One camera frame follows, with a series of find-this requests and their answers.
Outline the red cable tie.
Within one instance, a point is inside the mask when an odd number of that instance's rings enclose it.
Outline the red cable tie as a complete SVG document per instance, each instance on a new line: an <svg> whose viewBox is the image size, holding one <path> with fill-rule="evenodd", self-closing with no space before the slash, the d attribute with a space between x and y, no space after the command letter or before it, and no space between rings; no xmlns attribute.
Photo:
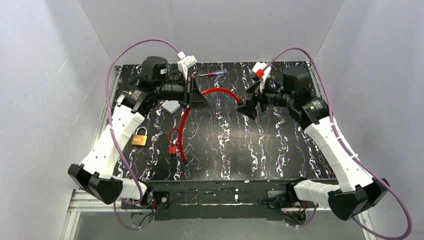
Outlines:
<svg viewBox="0 0 424 240"><path fill-rule="evenodd" d="M178 150L177 150L177 146L178 146L178 140L176 140L176 142L173 142L172 140L172 132L176 131L177 133L179 133L179 129L176 127L173 127L172 129L170 129L167 133L167 140L168 140L168 153L170 155L176 155Z"/></svg>

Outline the brass padlock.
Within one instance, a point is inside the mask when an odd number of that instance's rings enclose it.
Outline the brass padlock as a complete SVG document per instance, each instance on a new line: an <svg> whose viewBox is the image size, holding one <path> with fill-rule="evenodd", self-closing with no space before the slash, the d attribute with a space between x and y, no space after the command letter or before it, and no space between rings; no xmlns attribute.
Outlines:
<svg viewBox="0 0 424 240"><path fill-rule="evenodd" d="M140 126L134 132L131 140L132 146L144 147L147 144L148 129L144 126Z"/></svg>

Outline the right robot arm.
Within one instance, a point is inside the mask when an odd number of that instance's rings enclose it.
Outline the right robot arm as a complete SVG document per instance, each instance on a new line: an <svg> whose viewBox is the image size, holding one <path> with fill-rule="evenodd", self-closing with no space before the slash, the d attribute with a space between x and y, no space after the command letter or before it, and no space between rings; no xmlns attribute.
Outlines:
<svg viewBox="0 0 424 240"><path fill-rule="evenodd" d="M387 193L387 181L378 181L354 161L353 151L341 144L343 136L330 118L326 101L311 89L312 76L301 66L287 67L282 80L269 77L269 70L257 63L250 72L254 85L246 92L237 111L255 119L257 107L287 108L289 115L314 141L332 168L337 184L325 184L301 177L286 184L279 196L287 203L313 202L329 208L341 220L375 206Z"/></svg>

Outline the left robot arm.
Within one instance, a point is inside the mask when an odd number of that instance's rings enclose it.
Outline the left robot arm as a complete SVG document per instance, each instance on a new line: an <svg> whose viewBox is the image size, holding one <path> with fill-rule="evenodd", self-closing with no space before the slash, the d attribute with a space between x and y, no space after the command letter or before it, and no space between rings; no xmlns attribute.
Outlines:
<svg viewBox="0 0 424 240"><path fill-rule="evenodd" d="M92 150L80 164L71 164L67 171L80 189L106 205L117 199L148 205L152 188L139 181L133 172L130 179L115 176L115 165L123 157L122 149L158 102L177 101L195 110L210 108L196 81L188 77L188 69L196 63L196 58L188 55L177 62L176 70L170 71L163 57L149 56L143 61L140 73L117 98L109 124Z"/></svg>

